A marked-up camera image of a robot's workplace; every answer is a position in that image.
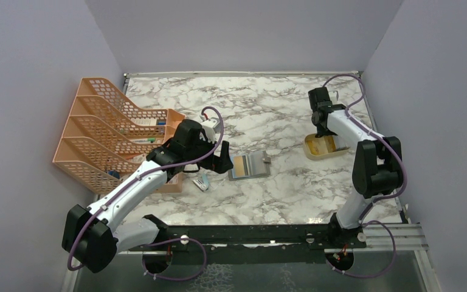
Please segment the gold credit card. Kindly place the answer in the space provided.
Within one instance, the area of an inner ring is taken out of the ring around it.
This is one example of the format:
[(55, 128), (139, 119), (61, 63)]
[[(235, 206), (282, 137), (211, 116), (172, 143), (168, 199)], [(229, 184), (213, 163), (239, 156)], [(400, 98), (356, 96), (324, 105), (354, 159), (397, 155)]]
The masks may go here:
[(232, 169), (233, 178), (242, 178), (242, 177), (247, 176), (246, 157), (244, 155), (233, 156), (232, 163), (233, 163), (233, 169)]

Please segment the grey card holder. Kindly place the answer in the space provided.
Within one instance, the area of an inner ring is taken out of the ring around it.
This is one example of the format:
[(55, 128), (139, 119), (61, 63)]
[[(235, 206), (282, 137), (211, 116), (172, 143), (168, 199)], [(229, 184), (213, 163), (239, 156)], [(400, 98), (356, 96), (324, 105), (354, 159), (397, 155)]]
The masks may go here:
[(271, 159), (266, 151), (255, 151), (248, 154), (243, 154), (246, 157), (247, 176), (242, 178), (233, 178), (232, 169), (228, 171), (228, 177), (230, 181), (262, 178), (271, 175), (270, 165)]

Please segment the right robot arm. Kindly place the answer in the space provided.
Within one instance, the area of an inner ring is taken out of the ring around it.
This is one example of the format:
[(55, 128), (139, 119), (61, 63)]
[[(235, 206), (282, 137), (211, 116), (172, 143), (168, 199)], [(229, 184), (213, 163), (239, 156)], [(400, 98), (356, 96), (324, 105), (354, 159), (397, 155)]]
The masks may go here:
[(401, 142), (397, 137), (375, 133), (352, 117), (345, 105), (334, 104), (326, 87), (310, 90), (308, 98), (316, 137), (338, 137), (355, 150), (352, 193), (327, 226), (328, 243), (340, 248), (357, 236), (375, 203), (403, 186), (406, 174)]

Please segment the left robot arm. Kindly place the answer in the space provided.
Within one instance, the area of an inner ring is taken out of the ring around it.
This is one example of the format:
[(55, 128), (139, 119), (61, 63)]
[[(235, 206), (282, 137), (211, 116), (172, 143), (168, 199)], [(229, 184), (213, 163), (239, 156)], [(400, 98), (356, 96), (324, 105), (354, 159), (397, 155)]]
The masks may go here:
[(223, 174), (232, 169), (229, 143), (223, 139), (222, 118), (205, 118), (201, 122), (185, 119), (174, 136), (147, 154), (125, 181), (88, 207), (77, 204), (69, 210), (61, 247), (68, 252), (67, 267), (77, 270), (72, 260), (93, 273), (103, 270), (116, 254), (148, 245), (164, 247), (167, 234), (153, 221), (142, 218), (122, 224), (123, 219), (145, 197), (155, 193), (189, 164), (199, 169)]

